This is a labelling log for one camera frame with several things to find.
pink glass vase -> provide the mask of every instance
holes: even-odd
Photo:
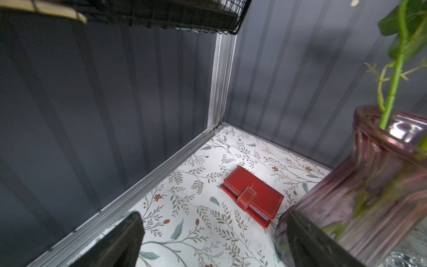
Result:
[[[298,210],[361,263],[375,267],[427,215],[427,119],[393,112],[386,131],[374,106],[357,107],[353,152],[303,196]],[[276,248],[293,267],[284,213]]]

artificial plant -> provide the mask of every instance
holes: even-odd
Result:
[[[378,22],[378,28],[384,36],[397,34],[388,50],[391,62],[383,67],[381,73],[375,69],[376,65],[371,66],[369,63],[365,63],[369,71],[377,76],[378,107],[382,113],[379,127],[385,130],[396,99],[400,78],[408,80],[407,74],[427,67],[427,61],[422,59],[419,66],[403,72],[405,61],[416,55],[427,43],[427,0],[401,0],[397,7]],[[394,68],[393,76],[386,78],[389,68]],[[384,104],[383,83],[387,81],[390,81],[390,87]],[[424,136],[418,147],[427,150],[427,135]],[[417,153],[414,157],[424,157],[424,154]],[[366,179],[361,188],[354,188],[354,190],[357,190],[357,194],[354,197],[352,219],[364,217],[368,212],[378,211],[384,205],[393,203],[402,197],[403,193],[399,190],[402,187],[401,180],[409,172],[411,172],[411,167],[406,166],[402,172],[391,178],[385,185],[380,197],[375,201],[370,199],[367,190],[367,186],[374,176]],[[322,229],[328,234],[333,234],[335,241],[339,241],[349,224],[348,221],[340,220],[332,222]]]
[[[376,71],[376,65],[371,66],[365,63],[369,70],[377,76],[378,107],[382,113],[379,127],[385,130],[396,99],[400,78],[408,80],[407,74],[427,67],[427,61],[423,59],[419,66],[403,72],[405,61],[416,55],[427,43],[427,0],[402,0],[397,7],[378,22],[378,28],[384,36],[397,34],[388,51],[392,61],[384,66],[381,73]],[[388,68],[394,68],[391,78],[385,77]],[[382,86],[389,80],[391,81],[389,94],[384,105]],[[420,147],[427,149],[427,142],[422,142]]]

red leather wallet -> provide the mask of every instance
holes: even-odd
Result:
[[[242,166],[238,166],[220,187],[265,229],[276,216],[283,200],[281,193]]]

metal wall panel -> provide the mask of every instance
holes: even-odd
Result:
[[[0,23],[0,262],[24,266],[206,128],[216,36]]]
[[[354,108],[375,104],[375,76],[363,63],[390,61],[394,37],[380,36],[377,22],[398,2],[253,0],[237,36],[224,120],[337,166],[351,150]],[[425,71],[402,80],[396,108],[427,115]]]

black wire basket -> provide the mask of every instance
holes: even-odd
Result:
[[[237,34],[251,0],[66,0],[90,21]]]

